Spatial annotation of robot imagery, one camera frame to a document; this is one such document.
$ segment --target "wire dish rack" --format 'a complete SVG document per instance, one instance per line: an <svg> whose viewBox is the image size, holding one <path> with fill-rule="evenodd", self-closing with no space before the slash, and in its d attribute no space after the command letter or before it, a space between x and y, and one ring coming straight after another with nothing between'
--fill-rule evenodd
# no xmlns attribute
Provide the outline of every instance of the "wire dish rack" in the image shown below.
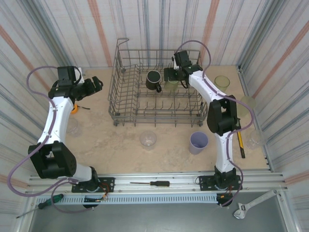
<svg viewBox="0 0 309 232"><path fill-rule="evenodd" d="M194 89L179 83L175 91L164 88L164 68L172 67L175 49L128 49L129 39L118 39L108 100L109 114L117 126L122 123L169 123L203 125L208 108ZM187 50L192 63L198 63L200 52ZM149 90L146 75L150 70L161 74L162 91Z"/></svg>

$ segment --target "purple cable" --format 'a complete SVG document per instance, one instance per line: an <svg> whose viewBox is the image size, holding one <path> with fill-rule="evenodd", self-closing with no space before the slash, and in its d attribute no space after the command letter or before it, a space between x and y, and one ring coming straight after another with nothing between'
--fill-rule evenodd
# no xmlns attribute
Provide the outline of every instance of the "purple cable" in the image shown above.
<svg viewBox="0 0 309 232"><path fill-rule="evenodd" d="M249 112L250 112L250 114L251 114L251 121L250 121L250 123L249 123L247 126L245 126L244 128L241 128L241 129L239 129L239 130L234 130L234 131L232 131L231 133L229 133L228 136L227 136L227 142L226 142L226 155L227 155L227 159L228 159L228 161L229 161L234 167L236 167L236 168L239 170L240 175L241 175L241 181L240 181L239 188L237 189L237 191L236 191L236 193L233 195L233 197L232 197L230 200L228 200L227 202L225 202L224 204L221 205L221 206L225 206L225 205L227 205L228 203L230 203L234 198L237 197L237 195L239 194L239 191L240 191L240 189L241 189L241 187L242 187L242 184L243 184L243 172L242 172L242 169L241 169L239 166L237 166L233 161L231 161L230 155L229 155L229 153L228 153L229 138L230 138L230 136L231 136L232 134L237 133L237 132L242 131L242 130L245 130L245 129L247 129L248 127L250 127L250 126L253 124L253 117L254 117L254 114L253 114L253 110L252 110L249 106L247 106L245 103L243 103L243 102L241 102L241 101L238 101L238 100L236 100L236 99L234 99L234 98L230 98L230 97L228 97L228 96L225 96L225 95L222 95L222 94L220 94L220 93L217 93L217 91L206 81L206 79L205 79L205 71L206 71L206 69L209 68L209 66L211 65L211 53L210 53L209 49L207 48L207 46L206 46L204 43L202 43L201 41L198 41L198 40L188 40L188 41L184 42L183 44L181 44L181 45L178 47L178 49L177 49L176 52L178 52L179 49L180 49L183 45L185 45L186 43L189 43L189 42L196 42L196 43L201 44L201 45L207 50L207 52L208 52L208 55L209 55L209 64L208 64L208 66L204 69L203 74L202 74L202 77L203 77L203 80L204 80L205 84L206 84L215 94L217 94L218 96L220 96L220 97L222 97L222 98L225 98L225 99L228 99L228 100L230 100L230 101L234 101L234 102L236 102L236 103L238 103L238 104L243 105L244 107L246 107L246 108L249 110Z"/></svg>
<svg viewBox="0 0 309 232"><path fill-rule="evenodd" d="M45 97L50 103L51 105L53 106L54 108L54 114L53 114L53 120L52 120L52 123L50 125L50 128L48 130L48 135L46 136L46 138L43 140L43 142L36 148L34 149L29 155L27 155L25 158L23 158L17 165L15 165L12 170L9 172L8 174L8 177L7 177L7 185L9 187L9 189L19 195L19 196L22 196L22 197L36 197L36 196L39 196L39 195L42 195L46 192L48 192L49 190L51 190L53 187L57 186L60 182L66 180L67 178L63 178L59 181L57 181L56 183L54 183L52 186L50 186L49 188L47 188L46 190L42 191L42 192L39 192L39 193L34 193L34 194L25 194L25 193L22 193L22 192L19 192L17 191L11 184L11 179L12 179L12 175L13 173L16 171L17 168L19 168L24 162L26 162L31 156L33 156L37 151L39 151L43 146L44 144L47 142L47 140L49 139L49 134L52 132L53 130L53 127L54 127L54 124L55 124L55 120L56 120L56 106L54 104L54 102L45 94L43 93L40 93L40 92L37 92L37 91L34 91L30 88L29 86L29 78L31 76L31 74L33 74L35 71L39 70L39 69L44 69L44 68L51 68L51 69L57 69L57 67L55 66L41 66L41 67L38 67L34 70L32 70L28 76L27 76L27 79L26 79L26 84L27 84L27 88L30 90L31 93L34 93L34 94L38 94L40 96L43 96Z"/></svg>
<svg viewBox="0 0 309 232"><path fill-rule="evenodd" d="M53 198L56 189L57 189L58 187L60 187L61 185L65 185L65 184L77 184L77 182L76 182L76 181L69 180L69 181L67 181L67 182L60 183L60 184L59 184L58 186L56 186L56 187L54 188L54 190L52 191L51 199ZM52 201L52 206L53 206L56 210L58 210L59 212L64 213L64 214L76 214L76 213L82 213L82 212L91 210L91 208L88 208L88 209L82 209L82 210L76 210L76 211L65 211L65 210L59 209L59 208L55 205L54 201Z"/></svg>

